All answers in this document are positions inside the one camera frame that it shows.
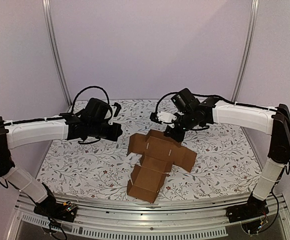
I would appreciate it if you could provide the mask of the brown cardboard box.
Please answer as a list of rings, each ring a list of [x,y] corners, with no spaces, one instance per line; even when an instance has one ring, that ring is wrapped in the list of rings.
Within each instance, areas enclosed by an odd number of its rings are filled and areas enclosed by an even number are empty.
[[[197,153],[164,136],[161,131],[135,133],[129,138],[128,154],[141,155],[127,184],[127,195],[154,203],[172,166],[191,172]]]

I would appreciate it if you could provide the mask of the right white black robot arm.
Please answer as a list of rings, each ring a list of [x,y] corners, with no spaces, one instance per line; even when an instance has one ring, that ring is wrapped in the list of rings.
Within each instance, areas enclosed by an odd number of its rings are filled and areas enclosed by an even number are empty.
[[[253,129],[271,136],[268,159],[253,189],[243,214],[254,218],[262,211],[263,204],[274,185],[279,182],[290,163],[290,112],[285,104],[263,107],[231,102],[218,95],[208,95],[199,101],[198,96],[184,88],[173,92],[171,101],[177,113],[155,110],[160,124],[166,124],[164,135],[182,142],[187,131],[196,126],[229,124]]]

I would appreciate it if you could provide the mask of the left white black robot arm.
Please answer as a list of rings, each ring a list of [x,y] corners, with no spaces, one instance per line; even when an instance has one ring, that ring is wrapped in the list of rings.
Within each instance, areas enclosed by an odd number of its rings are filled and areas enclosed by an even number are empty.
[[[19,121],[6,121],[0,117],[0,178],[27,194],[48,217],[55,217],[59,206],[53,193],[27,171],[16,167],[10,151],[53,140],[77,140],[81,145],[88,144],[88,138],[94,138],[95,143],[101,139],[115,142],[122,135],[121,124],[113,122],[120,110],[118,103],[110,105],[91,98],[77,113],[71,111]]]

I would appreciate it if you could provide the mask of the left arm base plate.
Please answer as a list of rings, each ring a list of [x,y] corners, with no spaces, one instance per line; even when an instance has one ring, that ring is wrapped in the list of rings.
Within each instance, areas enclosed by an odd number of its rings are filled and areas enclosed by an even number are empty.
[[[41,203],[36,203],[34,213],[56,220],[73,223],[78,205],[71,201],[58,203],[54,197],[47,197]]]

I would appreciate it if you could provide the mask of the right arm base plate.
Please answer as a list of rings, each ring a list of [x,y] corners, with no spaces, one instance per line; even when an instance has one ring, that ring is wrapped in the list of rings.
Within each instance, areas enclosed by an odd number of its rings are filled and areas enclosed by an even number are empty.
[[[266,201],[261,203],[237,204],[226,208],[226,217],[230,223],[257,218],[268,213],[269,209]]]

